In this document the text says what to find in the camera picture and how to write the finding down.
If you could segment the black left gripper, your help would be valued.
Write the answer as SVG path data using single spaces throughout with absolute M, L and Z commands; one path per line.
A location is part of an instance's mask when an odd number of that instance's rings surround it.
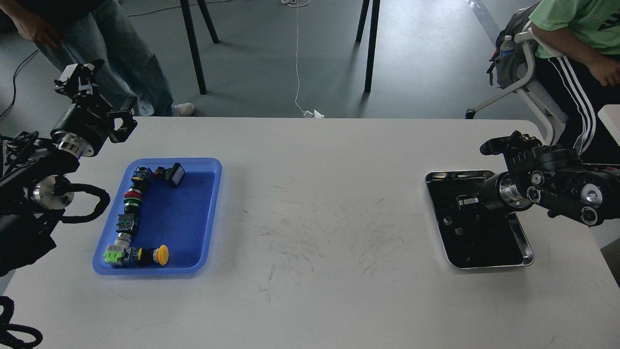
M 55 92 L 69 97 L 72 104 L 50 136 L 60 150 L 75 157 L 96 156 L 108 140 L 125 142 L 138 125 L 133 109 L 113 111 L 101 96 L 95 75 L 103 65 L 102 59 L 70 64 L 54 81 Z M 113 129 L 116 119 L 122 123 Z

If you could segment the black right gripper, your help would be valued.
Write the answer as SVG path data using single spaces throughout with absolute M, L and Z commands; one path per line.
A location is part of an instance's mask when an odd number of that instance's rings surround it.
M 473 210 L 483 205 L 490 211 L 514 213 L 531 207 L 531 201 L 520 194 L 509 172 L 498 173 L 485 180 L 479 196 L 461 195 L 457 197 L 458 210 Z

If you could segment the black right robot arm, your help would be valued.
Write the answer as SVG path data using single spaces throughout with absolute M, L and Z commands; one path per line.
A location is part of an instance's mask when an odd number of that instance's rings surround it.
M 507 170 L 484 180 L 472 194 L 458 196 L 461 210 L 513 213 L 537 205 L 549 217 L 564 216 L 589 227 L 619 218 L 618 169 L 589 169 L 573 148 L 535 140 L 492 139 L 480 152 L 503 155 Z

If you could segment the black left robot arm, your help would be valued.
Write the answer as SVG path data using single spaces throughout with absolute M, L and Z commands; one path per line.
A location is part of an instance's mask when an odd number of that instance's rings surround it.
M 103 65 L 102 59 L 71 64 L 55 80 L 55 91 L 72 103 L 49 139 L 38 132 L 1 138 L 2 276 L 55 248 L 51 232 L 58 223 L 91 222 L 110 204 L 106 190 L 66 177 L 82 157 L 96 156 L 106 141 L 125 142 L 138 125 L 136 98 L 115 110 L 100 95 L 95 76 Z

